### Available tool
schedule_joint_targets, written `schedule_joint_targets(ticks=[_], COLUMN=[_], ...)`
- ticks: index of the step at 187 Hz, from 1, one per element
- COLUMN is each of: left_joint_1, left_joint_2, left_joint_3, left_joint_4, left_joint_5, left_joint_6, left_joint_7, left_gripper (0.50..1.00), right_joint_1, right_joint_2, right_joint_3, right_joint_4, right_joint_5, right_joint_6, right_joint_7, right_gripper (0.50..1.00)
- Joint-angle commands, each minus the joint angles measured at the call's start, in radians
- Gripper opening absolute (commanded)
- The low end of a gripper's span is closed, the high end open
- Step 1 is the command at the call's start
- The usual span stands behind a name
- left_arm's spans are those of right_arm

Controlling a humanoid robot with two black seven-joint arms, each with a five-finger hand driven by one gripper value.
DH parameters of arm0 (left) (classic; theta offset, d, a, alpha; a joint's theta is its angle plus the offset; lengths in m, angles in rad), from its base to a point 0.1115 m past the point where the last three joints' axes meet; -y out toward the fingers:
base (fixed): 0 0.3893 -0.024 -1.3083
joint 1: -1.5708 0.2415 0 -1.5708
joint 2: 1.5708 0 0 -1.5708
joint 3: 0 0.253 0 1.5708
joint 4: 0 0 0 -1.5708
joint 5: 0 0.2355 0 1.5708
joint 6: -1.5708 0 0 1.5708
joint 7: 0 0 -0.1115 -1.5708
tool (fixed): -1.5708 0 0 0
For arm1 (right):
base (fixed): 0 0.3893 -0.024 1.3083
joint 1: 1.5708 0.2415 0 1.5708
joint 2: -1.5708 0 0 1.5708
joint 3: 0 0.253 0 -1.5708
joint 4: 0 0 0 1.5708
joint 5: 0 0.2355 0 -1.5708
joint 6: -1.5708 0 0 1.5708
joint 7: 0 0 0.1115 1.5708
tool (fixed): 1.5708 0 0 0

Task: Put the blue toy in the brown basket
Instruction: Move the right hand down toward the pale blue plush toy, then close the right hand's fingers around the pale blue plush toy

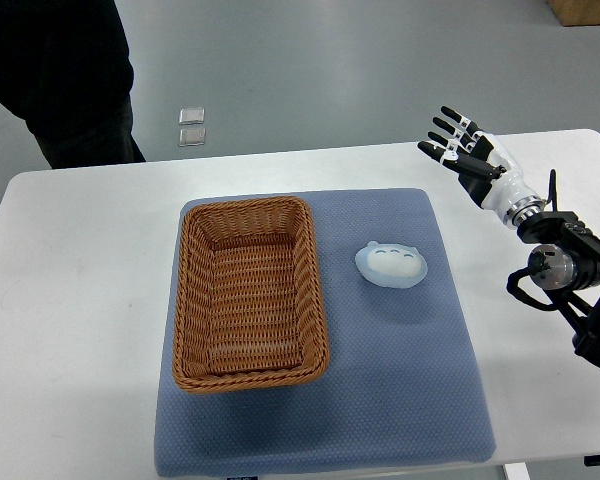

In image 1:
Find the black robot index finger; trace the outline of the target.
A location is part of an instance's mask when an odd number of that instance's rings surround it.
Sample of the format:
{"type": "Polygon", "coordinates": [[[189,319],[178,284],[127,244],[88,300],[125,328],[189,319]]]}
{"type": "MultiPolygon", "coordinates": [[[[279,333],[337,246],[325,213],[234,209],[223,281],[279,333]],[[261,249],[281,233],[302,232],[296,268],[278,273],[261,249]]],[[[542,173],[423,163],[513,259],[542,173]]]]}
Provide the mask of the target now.
{"type": "Polygon", "coordinates": [[[455,161],[455,152],[435,144],[431,141],[420,141],[417,143],[418,149],[427,155],[432,160],[444,164],[445,162],[454,162],[455,161]]]}

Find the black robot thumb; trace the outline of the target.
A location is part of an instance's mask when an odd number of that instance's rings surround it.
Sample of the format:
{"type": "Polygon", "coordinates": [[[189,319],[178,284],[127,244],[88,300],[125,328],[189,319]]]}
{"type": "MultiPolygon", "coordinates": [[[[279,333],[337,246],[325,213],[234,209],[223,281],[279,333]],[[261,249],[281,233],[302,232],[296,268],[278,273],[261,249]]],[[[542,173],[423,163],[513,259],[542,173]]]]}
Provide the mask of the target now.
{"type": "Polygon", "coordinates": [[[454,153],[450,158],[445,158],[443,165],[449,170],[472,178],[500,178],[504,174],[503,166],[493,166],[462,153],[454,153]]]}

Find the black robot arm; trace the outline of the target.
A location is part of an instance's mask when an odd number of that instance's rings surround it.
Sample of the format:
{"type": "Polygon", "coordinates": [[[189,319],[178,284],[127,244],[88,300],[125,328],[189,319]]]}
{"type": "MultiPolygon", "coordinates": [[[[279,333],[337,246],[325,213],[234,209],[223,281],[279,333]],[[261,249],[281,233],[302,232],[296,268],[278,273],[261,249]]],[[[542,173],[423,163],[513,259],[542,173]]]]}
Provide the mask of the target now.
{"type": "Polygon", "coordinates": [[[600,369],[600,238],[574,212],[559,209],[557,174],[550,173],[541,197],[494,134],[448,106],[433,123],[419,150],[456,173],[479,208],[534,247],[526,266],[509,275],[508,293],[536,310],[559,312],[574,331],[575,354],[600,369]]]}

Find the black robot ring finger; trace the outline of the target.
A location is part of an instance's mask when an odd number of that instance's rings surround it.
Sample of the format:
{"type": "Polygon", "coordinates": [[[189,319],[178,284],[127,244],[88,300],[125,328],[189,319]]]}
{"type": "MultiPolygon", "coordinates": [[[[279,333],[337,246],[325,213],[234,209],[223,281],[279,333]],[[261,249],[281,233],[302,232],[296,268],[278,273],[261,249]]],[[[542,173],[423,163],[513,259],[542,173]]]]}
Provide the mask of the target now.
{"type": "Polygon", "coordinates": [[[465,143],[473,140],[473,137],[468,131],[471,120],[467,117],[461,117],[459,121],[444,120],[439,117],[434,117],[432,121],[435,126],[450,134],[453,140],[465,143]]]}

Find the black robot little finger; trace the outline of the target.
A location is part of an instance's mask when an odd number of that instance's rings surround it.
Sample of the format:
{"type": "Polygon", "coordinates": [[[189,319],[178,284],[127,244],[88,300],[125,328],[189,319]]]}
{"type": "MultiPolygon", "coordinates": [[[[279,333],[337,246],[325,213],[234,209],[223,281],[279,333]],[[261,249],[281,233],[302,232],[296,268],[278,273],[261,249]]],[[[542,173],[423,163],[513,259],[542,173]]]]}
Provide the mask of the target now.
{"type": "Polygon", "coordinates": [[[447,119],[454,122],[455,129],[461,130],[468,135],[476,135],[482,131],[475,121],[448,106],[442,106],[440,111],[447,119]]]}

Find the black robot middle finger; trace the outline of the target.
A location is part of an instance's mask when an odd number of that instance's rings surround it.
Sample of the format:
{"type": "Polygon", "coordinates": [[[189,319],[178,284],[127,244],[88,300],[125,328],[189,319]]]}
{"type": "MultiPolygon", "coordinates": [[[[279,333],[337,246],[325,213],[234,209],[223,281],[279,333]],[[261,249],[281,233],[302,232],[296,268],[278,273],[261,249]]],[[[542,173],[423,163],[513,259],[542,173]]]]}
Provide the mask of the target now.
{"type": "Polygon", "coordinates": [[[433,131],[429,131],[427,135],[432,142],[436,143],[445,150],[467,153],[466,148],[463,146],[461,140],[458,138],[446,138],[440,135],[439,133],[433,131]]]}

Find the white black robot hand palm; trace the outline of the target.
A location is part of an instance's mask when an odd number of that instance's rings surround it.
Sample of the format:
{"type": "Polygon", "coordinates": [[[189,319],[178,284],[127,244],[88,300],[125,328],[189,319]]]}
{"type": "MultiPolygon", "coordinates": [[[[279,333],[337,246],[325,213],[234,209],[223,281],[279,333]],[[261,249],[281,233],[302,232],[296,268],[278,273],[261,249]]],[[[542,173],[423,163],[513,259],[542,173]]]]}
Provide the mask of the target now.
{"type": "Polygon", "coordinates": [[[525,184],[522,169],[495,135],[481,133],[469,155],[504,168],[493,180],[459,176],[459,183],[476,205],[493,211],[503,223],[522,223],[538,213],[538,194],[525,184]]]}

